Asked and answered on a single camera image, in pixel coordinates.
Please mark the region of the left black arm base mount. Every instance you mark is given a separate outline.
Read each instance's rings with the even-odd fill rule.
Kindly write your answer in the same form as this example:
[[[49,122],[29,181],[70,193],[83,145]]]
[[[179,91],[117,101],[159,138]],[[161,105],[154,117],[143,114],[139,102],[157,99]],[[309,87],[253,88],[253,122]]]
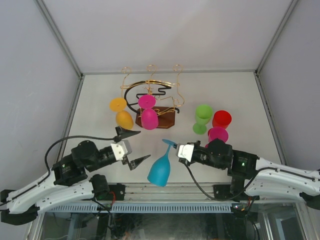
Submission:
[[[114,199],[115,195],[115,200],[116,201],[123,201],[125,198],[125,191],[126,191],[126,186],[124,184],[110,184],[109,185],[109,190],[110,193],[107,194],[106,199],[108,201],[111,201]]]

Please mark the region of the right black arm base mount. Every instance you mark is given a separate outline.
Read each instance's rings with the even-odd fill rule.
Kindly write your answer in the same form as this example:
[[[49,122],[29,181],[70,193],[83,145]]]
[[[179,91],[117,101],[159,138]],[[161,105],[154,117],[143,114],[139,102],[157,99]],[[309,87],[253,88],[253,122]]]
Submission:
[[[214,198],[217,200],[227,200],[233,197],[230,184],[213,185]]]

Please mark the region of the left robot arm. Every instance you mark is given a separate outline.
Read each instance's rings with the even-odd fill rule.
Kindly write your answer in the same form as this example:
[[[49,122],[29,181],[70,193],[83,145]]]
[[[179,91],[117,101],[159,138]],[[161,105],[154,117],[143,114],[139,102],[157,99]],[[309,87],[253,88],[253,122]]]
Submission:
[[[95,140],[102,137],[82,135],[83,140],[71,149],[47,173],[37,180],[18,190],[4,189],[0,193],[1,205],[6,206],[0,211],[1,222],[20,226],[34,221],[42,214],[56,206],[82,200],[104,200],[109,196],[110,186],[102,174],[92,173],[117,162],[127,165],[131,171],[136,169],[148,155],[129,160],[132,153],[129,137],[139,131],[127,130],[120,126],[115,128],[116,136],[108,138],[110,145],[98,149]]]

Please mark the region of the pink plastic wine glass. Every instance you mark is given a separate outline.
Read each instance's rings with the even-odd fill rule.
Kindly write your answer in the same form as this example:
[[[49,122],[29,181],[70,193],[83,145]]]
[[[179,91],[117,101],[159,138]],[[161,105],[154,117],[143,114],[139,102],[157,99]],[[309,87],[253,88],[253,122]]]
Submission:
[[[141,125],[146,130],[153,130],[159,125],[158,115],[153,109],[155,104],[155,97],[149,94],[141,96],[138,100],[138,105],[143,110],[140,115]]]
[[[210,128],[207,134],[209,143],[215,139],[222,140],[224,143],[226,143],[229,139],[227,130],[219,126]]]

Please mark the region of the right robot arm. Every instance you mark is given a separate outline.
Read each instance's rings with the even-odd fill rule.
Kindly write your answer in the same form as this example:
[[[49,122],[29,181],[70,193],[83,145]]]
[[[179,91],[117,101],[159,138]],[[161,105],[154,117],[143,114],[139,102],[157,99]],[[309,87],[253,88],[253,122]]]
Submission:
[[[272,197],[304,202],[312,209],[320,208],[320,172],[277,164],[256,154],[234,150],[230,144],[216,138],[201,146],[200,141],[175,143],[173,148],[179,162],[186,168],[194,163],[225,170],[231,177],[229,192],[214,196],[213,201],[235,201],[242,198]]]

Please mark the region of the gold wire wine glass rack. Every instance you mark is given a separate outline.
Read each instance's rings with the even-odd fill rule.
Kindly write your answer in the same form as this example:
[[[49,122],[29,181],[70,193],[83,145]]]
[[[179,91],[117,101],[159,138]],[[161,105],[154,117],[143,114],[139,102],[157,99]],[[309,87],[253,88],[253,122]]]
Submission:
[[[175,82],[156,80],[154,75],[158,67],[149,64],[146,70],[151,73],[147,80],[126,84],[122,80],[120,86],[121,96],[127,100],[129,91],[143,86],[146,93],[137,93],[136,102],[126,102],[127,107],[136,113],[135,123],[146,130],[170,129],[176,123],[176,115],[180,113],[180,107],[185,104],[185,98],[180,93],[180,74],[183,66],[175,64],[172,70],[177,73]]]

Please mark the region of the orange plastic wine glass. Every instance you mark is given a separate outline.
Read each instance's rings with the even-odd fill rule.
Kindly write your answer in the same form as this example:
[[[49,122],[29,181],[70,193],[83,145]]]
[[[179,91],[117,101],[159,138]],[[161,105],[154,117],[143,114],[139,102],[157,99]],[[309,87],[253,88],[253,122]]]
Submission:
[[[114,98],[110,104],[109,108],[116,112],[115,121],[118,126],[131,130],[134,126],[132,116],[125,110],[127,106],[127,101],[123,97]]]

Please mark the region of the blue plastic wine glass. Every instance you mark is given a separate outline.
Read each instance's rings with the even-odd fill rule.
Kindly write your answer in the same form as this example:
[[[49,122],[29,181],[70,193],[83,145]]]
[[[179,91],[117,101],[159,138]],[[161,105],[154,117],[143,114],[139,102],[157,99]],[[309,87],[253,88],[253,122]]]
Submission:
[[[177,147],[177,144],[171,140],[162,139],[162,141],[168,145],[168,148],[165,154],[153,163],[147,176],[147,180],[158,187],[165,187],[167,185],[171,172],[169,152],[171,148]]]

